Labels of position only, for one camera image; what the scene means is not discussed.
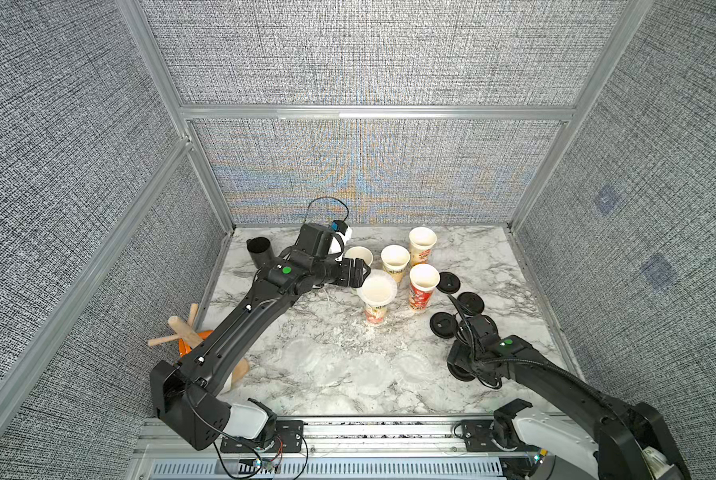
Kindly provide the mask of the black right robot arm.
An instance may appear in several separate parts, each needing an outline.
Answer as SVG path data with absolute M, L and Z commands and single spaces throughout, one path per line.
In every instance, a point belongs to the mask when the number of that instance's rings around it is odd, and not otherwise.
M 505 380 L 543 397 L 567 416 L 558 421 L 516 399 L 498 408 L 483 440 L 502 451 L 541 447 L 595 479 L 687 479 L 664 417 L 651 405 L 605 394 L 544 357 L 526 340 L 500 337 L 483 315 L 441 312 L 434 333 L 453 342 L 447 357 L 458 380 L 497 390 Z

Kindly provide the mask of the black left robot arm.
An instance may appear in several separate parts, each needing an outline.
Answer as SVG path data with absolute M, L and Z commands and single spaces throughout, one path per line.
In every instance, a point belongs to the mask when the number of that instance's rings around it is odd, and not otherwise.
M 300 297 L 327 284 L 359 288 L 371 273 L 360 259 L 275 259 L 260 268 L 249 292 L 213 333 L 181 359 L 150 373 L 156 417 L 196 450 L 217 440 L 233 418 L 218 399 L 230 374 L 262 333 Z

